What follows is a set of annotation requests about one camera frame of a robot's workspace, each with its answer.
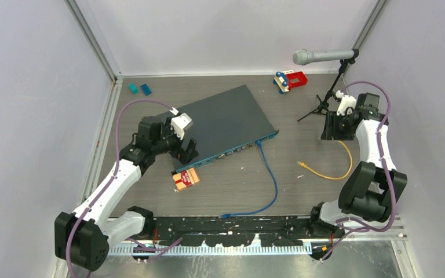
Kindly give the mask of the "dark network switch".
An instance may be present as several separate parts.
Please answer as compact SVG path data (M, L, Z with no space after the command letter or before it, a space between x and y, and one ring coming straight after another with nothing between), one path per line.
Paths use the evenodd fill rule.
M177 108L193 125L185 134L183 146L196 141L197 157L187 164L173 159L173 174L197 168L235 154L268 139L279 130L270 123L247 85L192 102Z

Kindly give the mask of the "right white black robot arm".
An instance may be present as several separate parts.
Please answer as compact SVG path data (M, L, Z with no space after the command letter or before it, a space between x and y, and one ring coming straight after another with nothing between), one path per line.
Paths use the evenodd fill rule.
M365 226L387 221L407 185L407 176L397 171L389 155L388 121L378 109L380 97L371 93L353 97L337 91L335 99L339 107L326 114L321 138L357 139L360 162L337 200L312 208L307 227L318 238L336 232L339 224L354 218Z

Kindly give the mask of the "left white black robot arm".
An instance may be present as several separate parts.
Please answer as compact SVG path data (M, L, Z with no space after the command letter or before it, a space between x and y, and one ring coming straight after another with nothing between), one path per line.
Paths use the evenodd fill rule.
M111 247L134 235L147 240L154 234L154 215L145 208L132 206L113 221L109 217L158 155L169 153L183 164L197 157L195 140L183 147L186 131L192 124L186 113L165 121L156 116L144 117L131 142L118 152L109 175L73 212L57 216L55 254L66 261L70 273L74 272L74 265L94 272L104 263Z

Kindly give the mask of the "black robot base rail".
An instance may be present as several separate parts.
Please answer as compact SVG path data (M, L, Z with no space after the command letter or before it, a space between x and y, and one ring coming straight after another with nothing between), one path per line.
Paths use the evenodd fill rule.
M181 239L180 246L249 246L259 240L263 247L298 246L305 239L338 240L344 230L312 228L309 217L301 215L247 217L155 217L150 233L133 235L138 242L168 246Z

